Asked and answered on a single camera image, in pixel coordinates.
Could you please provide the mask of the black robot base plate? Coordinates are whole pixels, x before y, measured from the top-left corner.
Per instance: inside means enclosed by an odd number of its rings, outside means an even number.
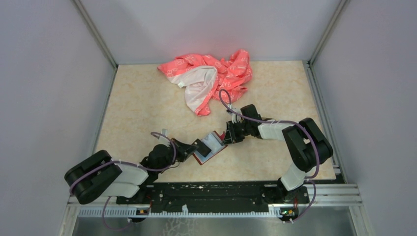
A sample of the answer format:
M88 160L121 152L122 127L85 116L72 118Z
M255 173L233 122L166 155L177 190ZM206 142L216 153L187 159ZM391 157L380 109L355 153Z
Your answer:
M275 181L154 183L131 198L117 197L119 205L151 204L152 213L258 213L270 204L308 204L306 187L287 191Z

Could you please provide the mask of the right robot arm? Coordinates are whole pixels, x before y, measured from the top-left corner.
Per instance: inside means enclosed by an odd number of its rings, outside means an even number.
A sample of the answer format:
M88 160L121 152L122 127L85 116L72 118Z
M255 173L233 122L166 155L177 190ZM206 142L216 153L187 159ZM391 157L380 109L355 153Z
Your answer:
M277 181L277 197L284 203L295 198L306 180L318 175L320 165L333 156L333 148L316 122L305 118L299 122L262 118L253 104L241 109L226 105L231 121L223 143L242 142L252 136L262 140L284 141L289 150L292 164Z

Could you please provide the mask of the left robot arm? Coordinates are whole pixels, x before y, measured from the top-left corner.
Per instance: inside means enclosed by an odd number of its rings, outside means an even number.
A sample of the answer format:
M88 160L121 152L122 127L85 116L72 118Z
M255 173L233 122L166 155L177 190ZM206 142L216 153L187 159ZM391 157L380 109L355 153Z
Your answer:
M82 205L99 197L125 197L140 204L148 196L147 185L175 163L184 162L198 147L197 142L171 139L167 145L157 144L138 164L114 160L108 151L100 150L68 170L64 180Z

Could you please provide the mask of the red card holder wallet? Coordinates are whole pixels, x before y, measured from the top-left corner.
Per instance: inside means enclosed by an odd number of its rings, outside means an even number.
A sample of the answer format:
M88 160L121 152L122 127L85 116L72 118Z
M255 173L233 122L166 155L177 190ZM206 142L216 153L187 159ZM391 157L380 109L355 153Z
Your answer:
M225 132L218 134L216 131L212 131L208 133L206 136L204 136L202 139L200 139L211 149L211 153L207 157L202 157L199 155L195 156L193 154L194 158L200 165L205 164L207 161L212 159L214 156L216 156L218 153L220 153L223 149L227 147L227 145L223 143L225 134Z

